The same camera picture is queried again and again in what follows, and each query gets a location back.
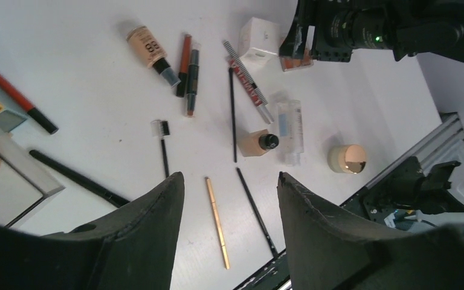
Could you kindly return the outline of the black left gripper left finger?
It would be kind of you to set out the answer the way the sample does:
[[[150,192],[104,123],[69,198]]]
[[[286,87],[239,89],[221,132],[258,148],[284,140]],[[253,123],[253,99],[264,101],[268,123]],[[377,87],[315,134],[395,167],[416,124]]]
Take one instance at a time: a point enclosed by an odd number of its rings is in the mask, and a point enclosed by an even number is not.
[[[0,289],[169,289],[184,196],[176,172],[68,233],[0,227]]]

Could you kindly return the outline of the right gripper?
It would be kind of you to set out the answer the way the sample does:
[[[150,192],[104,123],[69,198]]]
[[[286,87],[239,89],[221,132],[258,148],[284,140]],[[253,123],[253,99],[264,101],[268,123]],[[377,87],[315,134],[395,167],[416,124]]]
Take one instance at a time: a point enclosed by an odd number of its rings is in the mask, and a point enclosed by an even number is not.
[[[319,61],[349,62],[357,49],[390,50],[400,61],[396,32],[406,18],[406,1],[298,1],[279,56],[302,59],[308,42]]]

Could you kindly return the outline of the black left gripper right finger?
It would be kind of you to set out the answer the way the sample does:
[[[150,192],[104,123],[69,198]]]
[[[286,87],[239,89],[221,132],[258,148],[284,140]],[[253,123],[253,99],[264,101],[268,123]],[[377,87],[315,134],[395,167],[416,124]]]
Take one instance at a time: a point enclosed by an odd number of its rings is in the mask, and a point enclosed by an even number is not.
[[[464,224],[408,233],[363,219],[279,174],[294,289],[464,289]]]

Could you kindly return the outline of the orange yellow blue drawer box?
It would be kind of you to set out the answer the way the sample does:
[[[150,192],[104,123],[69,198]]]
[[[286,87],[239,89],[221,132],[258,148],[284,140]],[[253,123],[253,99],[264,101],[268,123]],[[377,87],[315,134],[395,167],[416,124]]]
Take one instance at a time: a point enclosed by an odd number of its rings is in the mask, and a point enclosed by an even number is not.
[[[0,226],[17,228],[64,186],[13,139],[11,130],[26,119],[0,102]]]

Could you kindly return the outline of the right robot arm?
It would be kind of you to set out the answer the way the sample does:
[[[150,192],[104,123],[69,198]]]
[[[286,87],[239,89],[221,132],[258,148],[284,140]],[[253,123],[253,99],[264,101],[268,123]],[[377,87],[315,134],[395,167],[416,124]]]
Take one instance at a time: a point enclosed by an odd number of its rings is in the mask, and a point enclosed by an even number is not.
[[[464,63],[464,1],[298,1],[279,55],[350,62],[357,49],[389,50],[395,61],[433,53]]]

